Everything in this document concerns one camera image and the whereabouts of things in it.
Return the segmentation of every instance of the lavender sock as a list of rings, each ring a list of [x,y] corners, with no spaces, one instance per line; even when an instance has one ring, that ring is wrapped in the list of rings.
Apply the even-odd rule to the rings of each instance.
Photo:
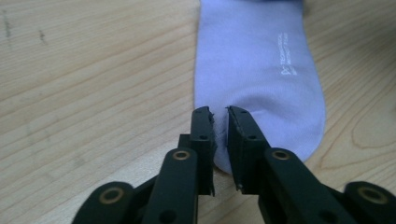
[[[227,173],[229,105],[303,161],[321,141],[325,104],[302,15],[302,0],[201,0],[194,101],[215,114],[215,164]]]

